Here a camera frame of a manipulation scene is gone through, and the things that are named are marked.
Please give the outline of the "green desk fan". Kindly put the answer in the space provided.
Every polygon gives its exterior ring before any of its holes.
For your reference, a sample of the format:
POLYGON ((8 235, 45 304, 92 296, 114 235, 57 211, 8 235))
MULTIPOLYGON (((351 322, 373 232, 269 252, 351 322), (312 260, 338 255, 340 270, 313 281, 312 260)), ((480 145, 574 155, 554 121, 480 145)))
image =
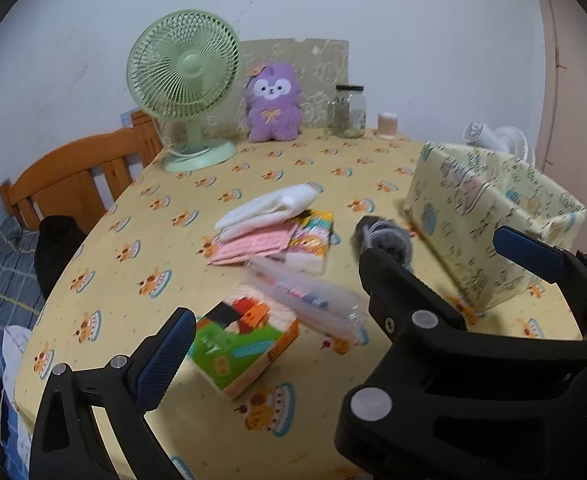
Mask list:
POLYGON ((128 55, 127 87, 162 128, 166 171, 196 171, 236 154, 231 141, 203 134, 203 117, 234 89, 239 64, 235 30, 210 12, 167 14, 138 37, 128 55))

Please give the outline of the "cotton swab container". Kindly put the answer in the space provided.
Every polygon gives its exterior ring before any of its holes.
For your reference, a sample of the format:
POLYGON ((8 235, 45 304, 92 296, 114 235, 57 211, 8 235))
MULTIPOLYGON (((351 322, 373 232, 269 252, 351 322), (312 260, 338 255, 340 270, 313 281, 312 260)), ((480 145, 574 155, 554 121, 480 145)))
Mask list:
POLYGON ((382 140, 393 141, 399 130, 399 116, 394 113, 384 112, 378 115, 376 136, 382 140))

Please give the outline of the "wooden chair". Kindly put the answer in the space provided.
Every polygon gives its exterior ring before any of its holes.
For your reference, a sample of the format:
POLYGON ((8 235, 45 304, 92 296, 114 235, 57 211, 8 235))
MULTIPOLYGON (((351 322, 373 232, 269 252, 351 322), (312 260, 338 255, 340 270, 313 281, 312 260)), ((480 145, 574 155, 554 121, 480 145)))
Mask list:
POLYGON ((94 172, 102 172, 116 200, 133 183, 128 159, 136 156, 148 166, 161 150, 153 119, 138 110, 130 128, 86 136, 44 155, 16 182, 2 182, 0 198, 7 214, 25 229, 36 231, 50 216, 69 216, 88 233, 108 209, 94 172))

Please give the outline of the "black clothing on chair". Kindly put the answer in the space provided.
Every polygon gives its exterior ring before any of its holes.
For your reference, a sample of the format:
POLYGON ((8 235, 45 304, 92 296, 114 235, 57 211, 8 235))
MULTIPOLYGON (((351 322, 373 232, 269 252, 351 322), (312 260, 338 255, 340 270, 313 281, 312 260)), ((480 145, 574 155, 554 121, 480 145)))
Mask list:
POLYGON ((45 300, 85 237, 86 234, 70 216, 48 216, 39 222, 34 269, 45 300))

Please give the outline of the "beige door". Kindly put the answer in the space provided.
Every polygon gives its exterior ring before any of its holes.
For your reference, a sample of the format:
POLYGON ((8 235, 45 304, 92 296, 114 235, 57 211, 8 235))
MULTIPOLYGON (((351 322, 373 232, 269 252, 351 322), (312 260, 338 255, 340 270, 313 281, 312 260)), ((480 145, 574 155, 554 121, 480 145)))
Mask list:
MULTIPOLYGON (((546 55, 536 163, 587 208, 587 14, 577 0, 540 0, 546 55)), ((587 252, 587 217, 573 247, 587 252)))

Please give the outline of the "green tissue pack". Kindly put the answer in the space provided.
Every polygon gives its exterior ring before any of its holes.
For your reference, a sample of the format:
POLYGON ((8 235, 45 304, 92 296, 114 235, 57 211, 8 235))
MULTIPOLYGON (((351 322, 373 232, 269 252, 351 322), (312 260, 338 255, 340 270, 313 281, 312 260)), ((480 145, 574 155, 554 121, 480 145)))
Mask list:
POLYGON ((189 356, 216 390, 236 399, 291 346, 299 331, 295 312, 241 285, 197 322, 189 356))

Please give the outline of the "purple plush toy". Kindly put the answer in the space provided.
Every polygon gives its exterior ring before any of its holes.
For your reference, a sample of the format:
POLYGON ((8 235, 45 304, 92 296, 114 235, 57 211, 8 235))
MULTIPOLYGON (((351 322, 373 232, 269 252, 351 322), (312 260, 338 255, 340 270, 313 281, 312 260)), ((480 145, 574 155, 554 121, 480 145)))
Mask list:
POLYGON ((294 141, 302 125, 301 87, 295 68, 276 62, 257 68, 246 85, 248 140, 294 141))

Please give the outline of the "clear plastic bag pack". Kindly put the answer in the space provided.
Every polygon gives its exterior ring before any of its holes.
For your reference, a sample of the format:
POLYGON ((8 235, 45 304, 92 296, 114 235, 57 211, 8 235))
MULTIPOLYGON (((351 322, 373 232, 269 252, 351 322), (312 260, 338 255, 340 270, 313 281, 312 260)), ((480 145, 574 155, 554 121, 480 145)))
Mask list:
POLYGON ((246 284, 283 304, 316 332, 353 346, 368 344, 364 325, 366 300, 357 292, 265 257, 248 260, 244 277, 246 284))

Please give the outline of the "glass jar with lid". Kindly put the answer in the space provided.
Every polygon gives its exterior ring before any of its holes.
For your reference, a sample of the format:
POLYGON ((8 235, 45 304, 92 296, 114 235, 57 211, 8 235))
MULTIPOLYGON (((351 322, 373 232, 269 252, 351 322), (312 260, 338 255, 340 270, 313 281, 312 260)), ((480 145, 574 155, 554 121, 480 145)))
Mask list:
POLYGON ((366 115, 364 87, 358 84, 337 84, 335 98, 327 106, 331 133, 343 139, 361 138, 366 130, 366 115))

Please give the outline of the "white cloth on floor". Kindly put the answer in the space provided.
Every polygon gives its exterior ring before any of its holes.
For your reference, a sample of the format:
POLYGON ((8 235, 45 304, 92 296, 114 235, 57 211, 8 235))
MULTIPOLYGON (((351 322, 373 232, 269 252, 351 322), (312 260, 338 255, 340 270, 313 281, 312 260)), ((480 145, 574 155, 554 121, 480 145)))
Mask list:
POLYGON ((31 338, 32 331, 20 325, 8 325, 2 333, 2 359, 5 366, 2 372, 2 384, 9 405, 15 410, 14 388, 23 360, 24 351, 31 338))

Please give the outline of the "yellow cake-pattern tablecloth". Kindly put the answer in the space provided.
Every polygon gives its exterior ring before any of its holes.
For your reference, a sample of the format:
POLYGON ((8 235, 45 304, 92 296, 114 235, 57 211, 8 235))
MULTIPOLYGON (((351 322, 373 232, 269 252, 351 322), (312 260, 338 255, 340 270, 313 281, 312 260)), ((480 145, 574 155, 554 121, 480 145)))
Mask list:
POLYGON ((318 130, 291 143, 240 143, 207 170, 148 166, 66 266, 26 347, 14 398, 33 426, 48 377, 129 356, 170 315, 224 308, 212 363, 182 363, 148 425, 194 479, 356 479, 333 444, 343 397, 389 349, 369 316, 352 237, 367 214, 411 233, 412 268, 474 332, 575 339, 559 289, 527 278, 518 295, 472 307, 408 217, 421 144, 318 130), (291 252, 222 266, 216 222, 255 197, 313 188, 313 226, 291 252))

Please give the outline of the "grey fuzzy socks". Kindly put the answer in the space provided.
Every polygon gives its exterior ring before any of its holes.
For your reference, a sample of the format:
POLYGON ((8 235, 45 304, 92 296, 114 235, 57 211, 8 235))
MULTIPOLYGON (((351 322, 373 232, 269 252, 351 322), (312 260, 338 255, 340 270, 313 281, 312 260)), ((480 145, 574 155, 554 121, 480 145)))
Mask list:
POLYGON ((353 244, 359 255, 367 249, 378 248, 405 269, 412 270, 414 248, 411 233, 393 220, 364 216, 356 224, 353 244))

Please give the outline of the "pink packet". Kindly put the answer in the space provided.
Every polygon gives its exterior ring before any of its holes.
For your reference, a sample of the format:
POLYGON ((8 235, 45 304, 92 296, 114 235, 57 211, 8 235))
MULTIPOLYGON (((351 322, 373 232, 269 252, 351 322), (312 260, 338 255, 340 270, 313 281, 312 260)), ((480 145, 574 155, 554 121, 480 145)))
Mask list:
POLYGON ((254 256, 270 256, 285 250, 295 232, 295 222, 292 220, 281 223, 279 226, 268 226, 243 236, 216 242, 214 252, 208 256, 208 263, 213 266, 242 263, 254 256))

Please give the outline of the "white towel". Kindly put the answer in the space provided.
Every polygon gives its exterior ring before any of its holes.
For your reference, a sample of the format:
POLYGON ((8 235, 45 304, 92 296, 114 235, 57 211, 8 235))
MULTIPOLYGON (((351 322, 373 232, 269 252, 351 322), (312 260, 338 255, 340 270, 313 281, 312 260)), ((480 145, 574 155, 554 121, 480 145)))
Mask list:
POLYGON ((308 184, 291 185, 245 203, 215 223, 220 242, 229 242, 253 231, 279 226, 309 208, 318 192, 308 184))

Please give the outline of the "patterned cardboard backboard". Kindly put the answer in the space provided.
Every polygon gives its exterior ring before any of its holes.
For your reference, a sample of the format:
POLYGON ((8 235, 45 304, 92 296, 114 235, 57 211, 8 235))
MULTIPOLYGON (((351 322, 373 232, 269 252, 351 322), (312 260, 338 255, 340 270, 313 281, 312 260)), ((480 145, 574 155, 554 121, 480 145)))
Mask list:
POLYGON ((244 92, 257 68, 275 62, 293 65, 301 87, 300 107, 304 128, 325 128, 327 106, 336 85, 349 80, 349 43, 341 39, 292 38, 246 40, 239 44, 240 65, 234 90, 213 110, 201 116, 205 139, 236 139, 248 132, 244 92))

